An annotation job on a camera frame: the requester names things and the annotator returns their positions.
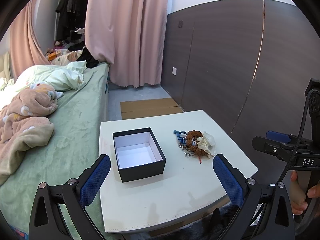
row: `human hand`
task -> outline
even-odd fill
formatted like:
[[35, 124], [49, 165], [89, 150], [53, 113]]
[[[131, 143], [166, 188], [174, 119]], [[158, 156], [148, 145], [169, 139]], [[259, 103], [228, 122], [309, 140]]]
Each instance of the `human hand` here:
[[[290, 181], [290, 203], [292, 213], [295, 215], [301, 215], [304, 210], [307, 209], [308, 204], [305, 202], [306, 196], [297, 183], [298, 174], [296, 171], [291, 172]], [[320, 184], [317, 184], [310, 188], [307, 192], [308, 198], [320, 197]], [[320, 215], [320, 210], [316, 213], [315, 217]]]

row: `curtain fold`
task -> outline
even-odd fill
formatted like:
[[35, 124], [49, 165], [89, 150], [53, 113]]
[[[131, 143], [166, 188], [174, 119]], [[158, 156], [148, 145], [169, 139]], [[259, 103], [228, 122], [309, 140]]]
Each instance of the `curtain fold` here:
[[50, 65], [43, 55], [33, 29], [36, 0], [31, 0], [10, 26], [10, 54], [14, 78], [33, 65]]
[[161, 81], [168, 0], [89, 0], [85, 42], [119, 86]]

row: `mattress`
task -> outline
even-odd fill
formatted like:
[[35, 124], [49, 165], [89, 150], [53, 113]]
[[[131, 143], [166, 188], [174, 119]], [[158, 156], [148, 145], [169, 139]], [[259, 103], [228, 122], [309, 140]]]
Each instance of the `mattress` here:
[[[48, 117], [55, 125], [49, 144], [28, 150], [17, 171], [0, 186], [0, 210], [10, 225], [27, 233], [39, 183], [65, 184], [98, 158], [100, 122], [107, 120], [107, 76], [105, 63], [84, 71], [87, 84], [65, 92], [58, 109]], [[72, 237], [80, 239], [65, 205], [61, 210]], [[116, 239], [104, 232], [99, 194], [86, 210], [106, 239]]]

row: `cardboard box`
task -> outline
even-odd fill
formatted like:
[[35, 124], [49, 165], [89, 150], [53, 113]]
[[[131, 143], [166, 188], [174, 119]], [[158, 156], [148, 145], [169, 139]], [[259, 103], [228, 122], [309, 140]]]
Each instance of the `cardboard box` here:
[[172, 98], [126, 101], [120, 102], [120, 106], [123, 120], [183, 113]]
[[113, 142], [122, 182], [163, 173], [165, 157], [150, 127], [115, 132]]
[[56, 52], [53, 52], [51, 54], [48, 55], [48, 60], [49, 61], [52, 61], [54, 60], [56, 57], [60, 56], [61, 54], [61, 51], [60, 50], [57, 50]]

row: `dark wall panel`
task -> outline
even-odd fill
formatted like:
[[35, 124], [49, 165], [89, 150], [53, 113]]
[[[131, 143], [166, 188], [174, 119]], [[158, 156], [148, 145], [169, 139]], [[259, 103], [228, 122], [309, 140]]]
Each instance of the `dark wall panel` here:
[[[295, 6], [265, 0], [265, 26], [256, 78], [231, 134], [258, 167], [259, 183], [274, 183], [285, 163], [253, 150], [268, 130], [298, 134], [310, 78], [320, 79], [320, 39]], [[304, 137], [310, 138], [309, 115]]]
[[[181, 103], [183, 85], [186, 77], [196, 6], [186, 8], [168, 15], [161, 86], [178, 103]], [[177, 68], [177, 75], [172, 68]]]
[[203, 109], [231, 132], [252, 81], [262, 24], [262, 0], [197, 5], [183, 109]]

